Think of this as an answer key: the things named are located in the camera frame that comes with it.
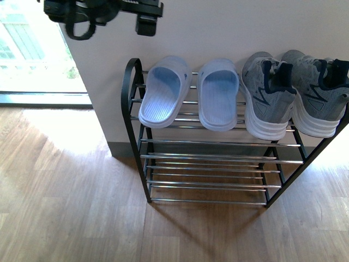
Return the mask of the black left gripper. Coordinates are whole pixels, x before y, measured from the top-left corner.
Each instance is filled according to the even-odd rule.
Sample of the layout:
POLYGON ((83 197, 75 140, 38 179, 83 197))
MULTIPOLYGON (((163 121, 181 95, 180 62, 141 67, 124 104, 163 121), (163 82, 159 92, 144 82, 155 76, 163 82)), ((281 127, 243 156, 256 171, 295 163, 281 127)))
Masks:
POLYGON ((96 26, 106 26, 122 11, 136 14, 135 31, 138 35, 154 36, 157 20, 163 16, 161 1, 44 1, 44 13, 53 22, 65 24, 68 36, 74 36, 76 23, 88 22, 84 36, 92 36, 96 26))

